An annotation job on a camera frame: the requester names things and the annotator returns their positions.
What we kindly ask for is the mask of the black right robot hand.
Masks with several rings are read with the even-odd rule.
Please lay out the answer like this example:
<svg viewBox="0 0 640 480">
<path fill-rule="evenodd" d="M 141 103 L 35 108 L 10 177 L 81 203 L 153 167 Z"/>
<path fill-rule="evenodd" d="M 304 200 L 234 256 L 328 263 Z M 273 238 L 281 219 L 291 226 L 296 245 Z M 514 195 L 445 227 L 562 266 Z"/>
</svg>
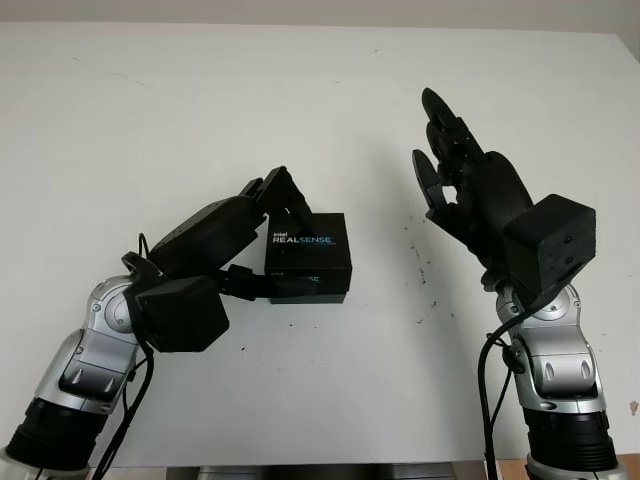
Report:
<svg viewBox="0 0 640 480">
<path fill-rule="evenodd" d="M 496 151 L 483 151 L 462 117 L 434 90 L 424 89 L 421 101 L 437 159 L 433 164 L 423 151 L 412 151 L 426 217 L 476 256 L 485 268 L 481 284 L 496 291 L 509 281 L 502 232 L 533 202 L 511 162 Z"/>
</svg>

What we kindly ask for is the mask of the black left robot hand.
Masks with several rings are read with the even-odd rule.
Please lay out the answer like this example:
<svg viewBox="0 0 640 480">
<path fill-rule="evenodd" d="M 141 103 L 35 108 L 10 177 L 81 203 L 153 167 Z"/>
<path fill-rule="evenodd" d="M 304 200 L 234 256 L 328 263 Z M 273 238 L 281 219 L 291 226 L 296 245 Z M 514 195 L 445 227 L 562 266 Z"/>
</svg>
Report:
<svg viewBox="0 0 640 480">
<path fill-rule="evenodd" d="M 257 238 L 267 218 L 281 213 L 311 230 L 311 209 L 284 166 L 203 207 L 160 240 L 148 258 L 171 279 L 208 276 L 220 293 L 244 300 L 314 295 L 317 287 L 306 278 L 258 275 L 238 265 L 223 268 Z"/>
</svg>

